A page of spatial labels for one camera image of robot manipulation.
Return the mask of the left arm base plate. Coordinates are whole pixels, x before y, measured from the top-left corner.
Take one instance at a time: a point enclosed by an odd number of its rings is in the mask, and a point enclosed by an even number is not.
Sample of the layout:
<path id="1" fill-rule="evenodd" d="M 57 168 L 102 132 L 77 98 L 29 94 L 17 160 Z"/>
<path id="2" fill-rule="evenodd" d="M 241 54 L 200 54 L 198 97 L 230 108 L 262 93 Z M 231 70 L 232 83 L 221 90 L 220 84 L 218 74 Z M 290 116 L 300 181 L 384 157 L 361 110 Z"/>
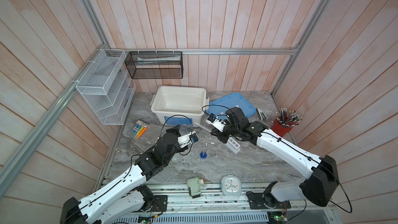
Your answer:
<path id="1" fill-rule="evenodd" d="M 145 199 L 144 205 L 140 209 L 141 212 L 157 211 L 165 212 L 167 210 L 168 196 L 166 195 L 155 195 L 148 199 Z"/>

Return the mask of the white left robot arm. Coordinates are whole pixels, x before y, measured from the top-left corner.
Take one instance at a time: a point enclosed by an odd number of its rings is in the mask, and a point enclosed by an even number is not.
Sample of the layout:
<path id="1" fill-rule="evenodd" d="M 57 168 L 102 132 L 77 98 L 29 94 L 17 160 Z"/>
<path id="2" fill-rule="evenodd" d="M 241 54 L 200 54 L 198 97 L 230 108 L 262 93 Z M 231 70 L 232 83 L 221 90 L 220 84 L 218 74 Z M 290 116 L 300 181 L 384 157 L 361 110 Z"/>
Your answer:
<path id="1" fill-rule="evenodd" d="M 186 135 L 175 126 L 158 138 L 147 151 L 132 156 L 131 166 L 96 192 L 77 200 L 67 200 L 62 209 L 62 224 L 110 224 L 129 212 L 154 207 L 154 195 L 146 182 L 163 171 L 174 155 L 199 140 L 192 130 Z"/>

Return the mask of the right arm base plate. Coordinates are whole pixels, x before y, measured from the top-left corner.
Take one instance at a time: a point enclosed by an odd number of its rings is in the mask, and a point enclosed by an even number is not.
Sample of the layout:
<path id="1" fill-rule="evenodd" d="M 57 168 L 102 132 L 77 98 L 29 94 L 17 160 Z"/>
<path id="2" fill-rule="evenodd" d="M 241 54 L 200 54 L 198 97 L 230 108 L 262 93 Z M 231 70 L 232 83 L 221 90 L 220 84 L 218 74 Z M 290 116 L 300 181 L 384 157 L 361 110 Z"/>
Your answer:
<path id="1" fill-rule="evenodd" d="M 271 194 L 246 192 L 250 209 L 289 209 L 290 201 L 278 202 Z"/>

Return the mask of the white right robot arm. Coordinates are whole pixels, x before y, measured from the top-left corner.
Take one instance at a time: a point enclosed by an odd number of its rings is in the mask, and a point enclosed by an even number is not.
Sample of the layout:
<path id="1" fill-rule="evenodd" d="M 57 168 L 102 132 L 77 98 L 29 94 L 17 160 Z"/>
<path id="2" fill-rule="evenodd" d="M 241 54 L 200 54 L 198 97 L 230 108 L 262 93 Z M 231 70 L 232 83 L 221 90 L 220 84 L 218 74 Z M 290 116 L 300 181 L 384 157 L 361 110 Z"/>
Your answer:
<path id="1" fill-rule="evenodd" d="M 321 158 L 283 139 L 264 123 L 250 122 L 243 111 L 234 107 L 226 111 L 226 119 L 208 114 L 206 122 L 212 125 L 211 135 L 227 143 L 238 138 L 270 151 L 295 168 L 302 179 L 270 183 L 262 194 L 267 208 L 276 208 L 290 200 L 308 200 L 325 207 L 331 202 L 340 184 L 336 161 L 330 156 Z"/>

